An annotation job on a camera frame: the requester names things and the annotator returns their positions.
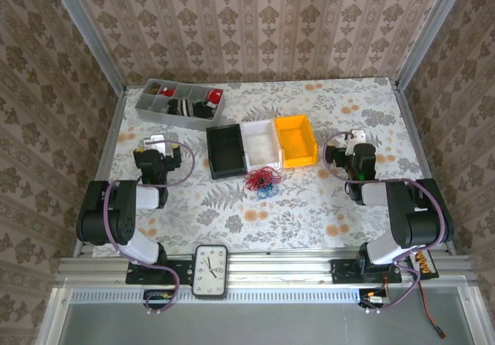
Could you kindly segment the yellow plastic bin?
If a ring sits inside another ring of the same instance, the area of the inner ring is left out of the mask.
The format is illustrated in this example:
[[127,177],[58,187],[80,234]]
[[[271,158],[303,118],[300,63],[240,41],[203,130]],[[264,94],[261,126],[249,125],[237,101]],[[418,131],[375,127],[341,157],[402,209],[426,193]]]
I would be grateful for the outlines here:
[[285,169],[317,163],[318,145],[306,114],[275,118],[275,130]]

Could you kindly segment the black plastic bin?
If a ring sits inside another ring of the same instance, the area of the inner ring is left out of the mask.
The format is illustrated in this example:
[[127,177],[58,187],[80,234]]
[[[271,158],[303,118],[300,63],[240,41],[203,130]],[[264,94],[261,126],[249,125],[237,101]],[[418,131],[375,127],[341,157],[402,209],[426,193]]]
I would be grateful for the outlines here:
[[212,179],[243,176],[247,172],[239,124],[208,128],[207,151]]

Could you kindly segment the white plastic bin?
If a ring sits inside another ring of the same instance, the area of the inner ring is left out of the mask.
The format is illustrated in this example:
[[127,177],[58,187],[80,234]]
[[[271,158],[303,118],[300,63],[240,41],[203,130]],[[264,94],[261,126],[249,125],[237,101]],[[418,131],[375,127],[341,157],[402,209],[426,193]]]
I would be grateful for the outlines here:
[[274,119],[241,122],[241,136],[248,172],[265,166],[282,168],[282,150]]

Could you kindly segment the grey compartment organizer tray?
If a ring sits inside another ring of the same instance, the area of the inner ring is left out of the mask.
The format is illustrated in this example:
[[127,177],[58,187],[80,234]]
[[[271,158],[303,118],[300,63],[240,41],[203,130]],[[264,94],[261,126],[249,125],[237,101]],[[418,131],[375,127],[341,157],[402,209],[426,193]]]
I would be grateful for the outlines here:
[[[161,84],[159,92],[164,87],[174,87],[175,93],[172,97],[166,97],[157,94],[150,94],[149,89],[153,83]],[[143,92],[141,93],[135,109],[139,117],[144,121],[156,124],[164,124],[179,128],[188,128],[197,131],[204,131],[218,125],[221,113],[224,109],[225,97],[224,91],[217,104],[217,110],[212,120],[193,117],[183,117],[178,115],[167,114],[167,103],[172,98],[185,99],[193,103],[198,101],[208,101],[207,94],[217,87],[208,87],[199,84],[185,84],[171,80],[150,79],[147,81]]]

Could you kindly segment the black white striped bundle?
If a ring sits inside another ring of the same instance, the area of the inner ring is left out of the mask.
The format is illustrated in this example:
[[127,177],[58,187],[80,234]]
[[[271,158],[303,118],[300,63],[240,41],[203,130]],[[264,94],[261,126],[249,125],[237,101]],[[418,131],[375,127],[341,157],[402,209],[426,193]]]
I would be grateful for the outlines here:
[[194,116],[194,105],[192,101],[185,99],[172,98],[167,103],[167,114],[178,115],[183,117]]

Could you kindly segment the floral tablecloth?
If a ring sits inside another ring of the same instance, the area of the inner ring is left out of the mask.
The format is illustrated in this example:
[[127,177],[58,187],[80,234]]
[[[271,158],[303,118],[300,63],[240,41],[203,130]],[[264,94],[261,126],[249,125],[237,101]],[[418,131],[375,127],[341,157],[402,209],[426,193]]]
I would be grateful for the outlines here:
[[[223,84],[222,125],[306,114],[318,145],[336,132],[362,128],[377,150],[377,177],[422,178],[413,144],[386,77]],[[187,144],[183,164],[161,210],[139,210],[136,227],[170,254],[199,244],[232,252],[356,247],[388,228],[387,209],[355,204],[343,182],[322,163],[285,169],[278,194],[261,200],[240,176],[214,180],[204,132],[143,121],[135,105],[141,87],[126,91],[112,179],[135,179],[132,152],[144,138],[163,134]]]

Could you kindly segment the board with orange connectors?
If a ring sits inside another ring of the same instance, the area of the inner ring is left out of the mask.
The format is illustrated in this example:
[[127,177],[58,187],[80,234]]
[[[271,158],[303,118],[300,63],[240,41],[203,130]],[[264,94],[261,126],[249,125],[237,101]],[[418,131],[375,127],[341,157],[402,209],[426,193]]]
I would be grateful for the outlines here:
[[430,251],[419,251],[415,254],[410,254],[406,259],[409,268],[412,268],[420,273],[421,280],[431,280],[439,278],[439,272],[432,259]]

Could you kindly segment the white analog clock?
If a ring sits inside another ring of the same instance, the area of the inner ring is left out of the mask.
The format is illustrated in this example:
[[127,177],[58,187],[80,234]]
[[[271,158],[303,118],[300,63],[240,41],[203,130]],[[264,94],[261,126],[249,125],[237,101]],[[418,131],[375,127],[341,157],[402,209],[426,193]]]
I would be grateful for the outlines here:
[[224,299],[227,296],[227,264],[225,245],[202,244],[195,250],[192,294],[198,299]]

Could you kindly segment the small electronics module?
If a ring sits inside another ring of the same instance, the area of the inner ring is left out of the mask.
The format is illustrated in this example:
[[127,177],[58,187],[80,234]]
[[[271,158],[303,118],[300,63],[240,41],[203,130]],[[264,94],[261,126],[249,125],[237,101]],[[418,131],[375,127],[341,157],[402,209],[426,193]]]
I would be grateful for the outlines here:
[[359,305],[365,309],[379,309],[391,304],[391,297],[386,289],[360,289],[359,296]]
[[143,305],[147,310],[163,311],[174,296],[173,289],[146,289],[143,292]]

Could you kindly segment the aluminium front rail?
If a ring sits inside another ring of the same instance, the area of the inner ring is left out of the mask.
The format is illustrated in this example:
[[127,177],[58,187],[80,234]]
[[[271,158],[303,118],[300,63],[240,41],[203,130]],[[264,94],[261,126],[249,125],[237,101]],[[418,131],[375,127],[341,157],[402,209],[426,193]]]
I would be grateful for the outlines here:
[[[229,286],[232,288],[330,288],[333,260],[353,259],[354,251],[283,251],[234,253],[229,257]],[[425,286],[474,285],[469,259],[445,250],[432,252],[439,271]],[[110,288],[125,285],[129,267],[123,258],[64,258],[56,275],[57,287]]]

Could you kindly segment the aluminium frame post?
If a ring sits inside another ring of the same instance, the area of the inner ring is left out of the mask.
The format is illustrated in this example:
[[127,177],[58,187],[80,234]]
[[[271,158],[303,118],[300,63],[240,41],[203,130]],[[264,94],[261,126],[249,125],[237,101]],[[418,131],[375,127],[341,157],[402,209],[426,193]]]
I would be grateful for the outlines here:
[[455,5],[456,0],[435,0],[431,11],[429,12],[423,27],[418,33],[416,40],[413,42],[411,50],[399,70],[395,79],[396,85],[400,91],[404,91],[421,61],[424,59],[429,47],[432,45],[446,17]]
[[78,28],[95,60],[98,62],[108,83],[117,95],[122,95],[125,92],[126,83],[118,71],[116,62],[112,60],[103,39],[98,34],[97,27],[90,19],[90,13],[85,9],[81,0],[60,1],[65,6],[73,23]]

